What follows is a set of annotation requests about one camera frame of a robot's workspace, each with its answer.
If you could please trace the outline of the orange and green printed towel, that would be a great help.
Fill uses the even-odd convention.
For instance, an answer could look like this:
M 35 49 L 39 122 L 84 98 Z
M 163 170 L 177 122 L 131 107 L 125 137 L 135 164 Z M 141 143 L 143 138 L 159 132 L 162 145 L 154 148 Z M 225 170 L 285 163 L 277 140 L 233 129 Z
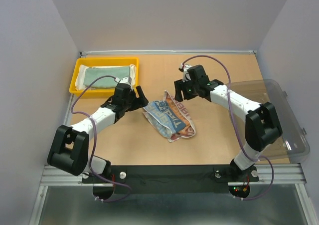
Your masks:
M 195 124 L 187 108 L 168 91 L 164 92 L 162 100 L 150 102 L 143 110 L 149 123 L 170 143 L 196 135 Z

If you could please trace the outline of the light teal towel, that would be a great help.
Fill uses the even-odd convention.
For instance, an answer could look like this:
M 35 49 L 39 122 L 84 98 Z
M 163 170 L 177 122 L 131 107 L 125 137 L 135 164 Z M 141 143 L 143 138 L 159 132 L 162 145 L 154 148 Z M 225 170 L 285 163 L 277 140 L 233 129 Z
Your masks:
M 99 77 L 91 88 L 95 89 L 111 89 L 115 88 L 118 82 L 114 78 L 122 79 L 130 76 L 129 66 L 115 66 L 115 67 L 88 67 L 85 70 L 83 85 L 88 87 L 94 80 Z

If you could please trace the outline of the white terry towel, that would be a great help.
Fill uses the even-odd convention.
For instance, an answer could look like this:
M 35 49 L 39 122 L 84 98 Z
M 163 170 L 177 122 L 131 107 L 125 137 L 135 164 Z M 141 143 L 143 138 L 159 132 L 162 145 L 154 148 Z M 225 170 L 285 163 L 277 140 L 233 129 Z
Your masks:
M 137 76 L 137 67 L 135 66 L 135 65 L 133 65 L 133 64 L 131 64 L 131 65 L 128 65 L 129 67 L 130 67 L 130 78 L 132 79 L 132 85 L 131 85 L 131 87 L 134 87 L 135 85 L 136 85 L 136 81 L 137 81 L 137 79 L 136 79 L 136 76 Z M 88 68 L 88 66 L 85 66 L 85 65 L 83 65 L 83 64 L 81 64 L 80 65 L 80 67 L 79 67 L 79 73 L 78 73 L 78 75 L 77 75 L 77 78 L 76 78 L 76 81 L 75 81 L 75 88 L 76 88 L 76 90 L 78 90 L 78 91 L 80 91 L 80 90 L 84 90 L 85 88 L 87 88 L 87 87 L 85 87 L 84 85 L 83 85 L 83 80 L 84 80 L 84 74 L 85 74 L 85 70 Z

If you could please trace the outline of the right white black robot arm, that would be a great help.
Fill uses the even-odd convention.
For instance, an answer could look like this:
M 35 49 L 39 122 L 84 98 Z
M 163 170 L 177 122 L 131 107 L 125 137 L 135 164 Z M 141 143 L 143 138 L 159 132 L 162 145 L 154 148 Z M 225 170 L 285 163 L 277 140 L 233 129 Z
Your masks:
M 195 97 L 220 105 L 230 113 L 237 137 L 236 118 L 245 125 L 245 140 L 239 141 L 240 152 L 231 161 L 227 174 L 235 180 L 247 175 L 247 170 L 260 160 L 264 150 L 282 136 L 282 127 L 275 106 L 252 101 L 230 89 L 228 84 L 210 80 L 202 65 L 181 65 L 183 78 L 174 82 L 178 102 Z

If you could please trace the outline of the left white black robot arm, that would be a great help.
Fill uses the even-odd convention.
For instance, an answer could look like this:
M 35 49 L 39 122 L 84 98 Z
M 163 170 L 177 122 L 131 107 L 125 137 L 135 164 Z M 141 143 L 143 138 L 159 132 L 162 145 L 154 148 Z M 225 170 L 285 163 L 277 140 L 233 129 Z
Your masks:
M 119 83 L 111 96 L 92 115 L 72 126 L 57 128 L 47 162 L 60 170 L 77 176 L 89 170 L 89 142 L 110 125 L 118 122 L 126 112 L 147 106 L 149 101 L 140 86 Z

